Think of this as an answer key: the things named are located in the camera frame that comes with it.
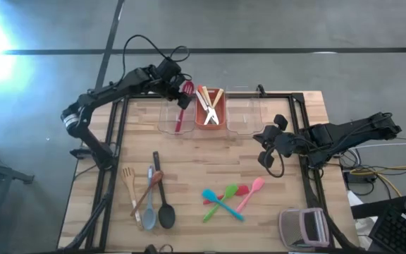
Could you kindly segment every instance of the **concrete floor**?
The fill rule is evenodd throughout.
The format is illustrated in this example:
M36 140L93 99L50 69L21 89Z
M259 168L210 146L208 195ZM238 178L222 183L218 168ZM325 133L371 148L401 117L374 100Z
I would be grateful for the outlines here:
M116 4L0 0L0 49L104 49ZM114 48L135 33L163 48L406 47L406 0L127 0ZM131 47L150 48L143 40ZM129 56L127 69L160 60ZM0 56L0 157L35 174L30 186L13 183L1 209L0 253L55 249L76 165L68 151L80 144L59 116L95 86L101 62L101 55ZM322 90L333 123L390 111L406 137L403 53L195 54L181 66L196 83ZM121 57L112 56L104 84L120 73ZM360 152L365 164L406 165L406 146ZM390 180L406 194L406 174ZM383 200L386 192L378 183L362 199Z

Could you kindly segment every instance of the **wooden table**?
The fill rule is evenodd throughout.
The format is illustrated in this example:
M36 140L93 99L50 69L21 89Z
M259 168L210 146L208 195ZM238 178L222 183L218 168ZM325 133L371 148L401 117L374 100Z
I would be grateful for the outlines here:
M310 124L328 122L322 93L304 92L304 96ZM157 128L160 106L159 99L130 100L118 171L123 167L135 169L135 189L139 198L147 188L147 169L153 164L152 153L158 151L161 169L165 173L166 198L176 211L175 225L172 229L163 229L157 222L154 230L139 231L135 219L129 216L133 206L128 189L118 176L106 251L143 251L150 243L156 247L168 243L174 251L285 251L278 235L277 215L291 207L306 208L297 155L284 158L285 174L282 178L272 178L257 162L262 148L251 136L204 138L205 134L197 129L193 138L163 134ZM282 114L290 122L287 131L293 131L286 99L261 99L261 107L264 125L272 124L275 114ZM90 125L91 131L102 140L106 135L110 108L108 104L96 110ZM90 159L80 161L76 173L93 164ZM279 160L276 159L274 166L278 173ZM250 188L258 176L263 176L266 183L242 211L244 222L234 219L224 209L219 209L207 223L202 222L203 216L211 209L211 205L202 204L201 192L205 188L218 194L232 183L247 184ZM59 247L70 243L87 221L96 182L97 170L81 175L74 182ZM328 212L349 240L358 245L339 168L326 167L322 182ZM236 208L241 201L242 197L234 197L226 203ZM153 202L157 212L161 206L157 187L154 188Z

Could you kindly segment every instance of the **red spoon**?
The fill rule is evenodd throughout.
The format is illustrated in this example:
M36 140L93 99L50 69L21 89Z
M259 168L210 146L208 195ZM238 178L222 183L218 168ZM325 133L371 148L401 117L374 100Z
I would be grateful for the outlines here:
M238 186L239 188L238 188L238 191L236 191L236 193L234 194L234 195L238 195L238 196L242 196L242 195L245 195L245 194L248 194L250 191L248 190L248 186L246 186L246 185L239 185ZM221 200L222 198L223 198L223 195L219 195L219 196L217 196L217 198L219 199L219 200ZM210 203L212 203L211 201L209 201L209 200L204 200L203 201L203 205L208 205L208 204L210 204Z
M194 93L194 83L192 81L186 81L183 86L183 92L187 95ZM176 123L175 132L179 133L181 131L181 123L183 122L184 109L181 109L180 116L178 117L178 122Z

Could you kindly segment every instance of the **black ladle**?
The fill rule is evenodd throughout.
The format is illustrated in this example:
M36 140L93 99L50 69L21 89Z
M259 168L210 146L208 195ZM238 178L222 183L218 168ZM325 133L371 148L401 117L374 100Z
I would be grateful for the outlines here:
M153 152L154 168L156 171L161 170L161 165L159 163L159 153ZM173 207L166 202L166 194L164 192L164 186L162 185L162 180L158 182L159 191L161 192L162 206L159 208L158 216L159 223L165 229L170 229L175 224L175 210Z

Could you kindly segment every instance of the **orange bin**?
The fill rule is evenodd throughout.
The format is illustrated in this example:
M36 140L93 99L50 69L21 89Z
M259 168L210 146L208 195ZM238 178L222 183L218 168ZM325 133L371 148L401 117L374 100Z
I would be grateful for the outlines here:
M211 103L216 99L217 92L219 92L218 88L208 88L209 98L211 98ZM222 96L219 99L219 102L216 105L216 114L217 118L219 118L219 124L212 124L208 123L204 125L204 120L208 114L203 109L202 105L198 102L197 99L197 113L195 114L195 123L197 124L198 128L202 130L221 130L225 128L226 122L226 107L225 107L225 93L222 93Z

